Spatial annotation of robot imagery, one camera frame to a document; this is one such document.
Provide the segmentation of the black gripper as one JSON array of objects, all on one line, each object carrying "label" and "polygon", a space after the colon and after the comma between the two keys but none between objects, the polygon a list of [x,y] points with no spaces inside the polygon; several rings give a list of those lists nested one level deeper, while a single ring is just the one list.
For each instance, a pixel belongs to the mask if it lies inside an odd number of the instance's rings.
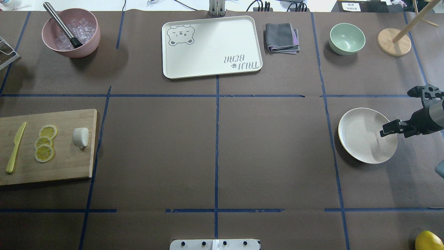
[{"label": "black gripper", "polygon": [[391,134],[403,134],[405,138],[413,135],[427,135],[434,133],[434,122],[430,117],[429,108],[415,111],[407,121],[393,120],[386,123],[379,132],[380,137]]}]

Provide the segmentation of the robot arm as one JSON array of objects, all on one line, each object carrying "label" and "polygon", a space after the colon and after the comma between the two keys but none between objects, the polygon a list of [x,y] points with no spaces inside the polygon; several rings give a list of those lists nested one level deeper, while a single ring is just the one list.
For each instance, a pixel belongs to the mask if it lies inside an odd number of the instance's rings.
[{"label": "robot arm", "polygon": [[414,112],[407,121],[394,120],[382,126],[381,137],[391,134],[403,134],[405,138],[414,135],[428,135],[443,130],[443,100],[423,104],[423,108]]}]

